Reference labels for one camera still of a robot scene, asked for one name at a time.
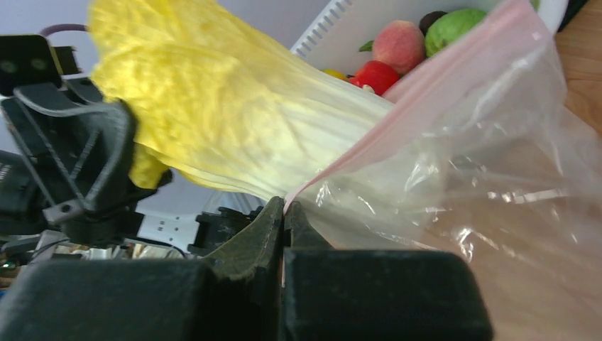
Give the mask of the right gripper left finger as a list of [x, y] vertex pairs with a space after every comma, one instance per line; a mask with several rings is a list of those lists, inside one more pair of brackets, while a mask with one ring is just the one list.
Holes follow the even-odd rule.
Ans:
[[201, 340], [278, 339], [283, 207], [282, 198], [271, 198], [254, 221], [203, 258]]

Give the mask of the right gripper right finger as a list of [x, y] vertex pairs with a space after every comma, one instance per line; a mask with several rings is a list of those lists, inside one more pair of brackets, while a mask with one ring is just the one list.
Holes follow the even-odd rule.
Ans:
[[445, 251], [336, 250], [304, 207], [285, 213], [288, 340], [492, 340], [468, 265]]

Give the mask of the yellow napa cabbage toy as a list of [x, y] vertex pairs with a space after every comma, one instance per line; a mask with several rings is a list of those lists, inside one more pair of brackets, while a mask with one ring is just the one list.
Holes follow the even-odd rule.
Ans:
[[170, 168], [262, 199], [296, 191], [393, 108], [293, 55], [215, 1], [93, 1], [93, 83], [138, 121], [129, 177]]

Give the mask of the clear zip top bag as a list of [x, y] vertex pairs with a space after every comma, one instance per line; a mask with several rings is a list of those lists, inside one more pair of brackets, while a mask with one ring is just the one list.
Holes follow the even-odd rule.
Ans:
[[497, 340], [600, 340], [601, 140], [566, 95], [549, 29], [503, 1], [293, 198], [337, 248], [458, 254]]

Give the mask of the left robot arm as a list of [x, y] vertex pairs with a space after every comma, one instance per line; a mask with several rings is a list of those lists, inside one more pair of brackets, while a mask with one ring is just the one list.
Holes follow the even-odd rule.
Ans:
[[88, 79], [69, 81], [63, 90], [49, 83], [17, 87], [1, 110], [33, 180], [36, 219], [75, 244], [131, 239], [203, 256], [244, 228], [263, 204], [217, 191], [196, 201], [196, 214], [137, 212], [153, 195], [128, 176], [137, 121], [124, 103], [104, 102]]

